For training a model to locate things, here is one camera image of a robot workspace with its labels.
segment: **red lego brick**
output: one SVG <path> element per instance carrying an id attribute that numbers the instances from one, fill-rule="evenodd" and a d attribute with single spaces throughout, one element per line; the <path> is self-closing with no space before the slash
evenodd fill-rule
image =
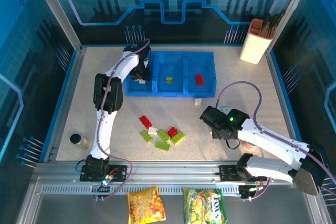
<path id="1" fill-rule="evenodd" d="M 171 127 L 171 129 L 167 132 L 170 137 L 174 137 L 177 134 L 177 129 L 175 127 Z"/>
<path id="2" fill-rule="evenodd" d="M 143 125 L 145 125 L 146 129 L 152 126 L 152 123 L 147 119 L 146 116 L 142 116 L 139 118 Z"/>
<path id="3" fill-rule="evenodd" d="M 196 75 L 197 86 L 203 86 L 203 76 L 201 74 Z"/>

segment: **white lego brick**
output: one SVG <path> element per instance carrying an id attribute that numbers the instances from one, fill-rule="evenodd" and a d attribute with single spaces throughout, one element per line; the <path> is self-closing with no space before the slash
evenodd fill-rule
<path id="1" fill-rule="evenodd" d="M 155 127 L 149 127 L 148 128 L 148 134 L 150 135 L 157 135 L 158 134 L 158 129 Z"/>
<path id="2" fill-rule="evenodd" d="M 198 105 L 201 105 L 202 104 L 202 98 L 196 98 L 195 99 L 195 105 L 198 106 Z"/>

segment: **pen holder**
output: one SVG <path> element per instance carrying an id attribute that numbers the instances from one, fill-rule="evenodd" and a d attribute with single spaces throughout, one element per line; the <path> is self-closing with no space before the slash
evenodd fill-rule
<path id="1" fill-rule="evenodd" d="M 262 34 L 260 34 L 260 30 L 263 26 L 262 24 L 262 19 L 255 18 L 251 21 L 242 52 L 240 53 L 241 60 L 257 64 L 264 55 L 273 39 L 274 31 L 272 30 L 272 32 L 269 33 L 269 37 L 267 37 L 267 34 L 262 36 Z"/>

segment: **green lego brick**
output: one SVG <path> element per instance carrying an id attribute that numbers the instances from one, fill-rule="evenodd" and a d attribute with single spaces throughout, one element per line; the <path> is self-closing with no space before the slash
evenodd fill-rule
<path id="1" fill-rule="evenodd" d="M 164 130 L 159 130 L 157 135 L 166 143 L 168 143 L 170 140 L 170 136 Z"/>
<path id="2" fill-rule="evenodd" d="M 178 133 L 171 139 L 171 141 L 172 141 L 172 143 L 173 143 L 174 145 L 176 145 L 176 144 L 178 144 L 178 142 L 181 141 L 183 138 L 184 138 L 184 134 L 183 134 L 181 131 L 179 131 L 179 132 L 178 132 Z"/>
<path id="3" fill-rule="evenodd" d="M 166 144 L 166 143 L 163 143 L 161 141 L 157 141 L 155 147 L 158 148 L 158 149 L 164 150 L 164 151 L 169 151 L 170 144 Z"/>
<path id="4" fill-rule="evenodd" d="M 140 135 L 142 136 L 143 139 L 145 139 L 145 141 L 148 144 L 153 140 L 153 138 L 150 136 L 150 134 L 148 134 L 146 130 L 143 130 L 142 132 L 140 132 Z"/>
<path id="5" fill-rule="evenodd" d="M 172 84 L 173 83 L 173 77 L 167 77 L 166 78 L 166 83 L 168 83 L 168 84 Z"/>

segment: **bottle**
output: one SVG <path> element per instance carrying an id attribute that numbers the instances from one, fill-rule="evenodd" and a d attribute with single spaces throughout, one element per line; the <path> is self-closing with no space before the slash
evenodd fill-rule
<path id="1" fill-rule="evenodd" d="M 82 137 L 79 134 L 73 134 L 73 135 L 71 135 L 70 141 L 73 144 L 79 145 L 83 149 L 89 149 L 89 148 L 92 147 L 91 143 L 89 141 L 87 141 L 85 137 Z"/>

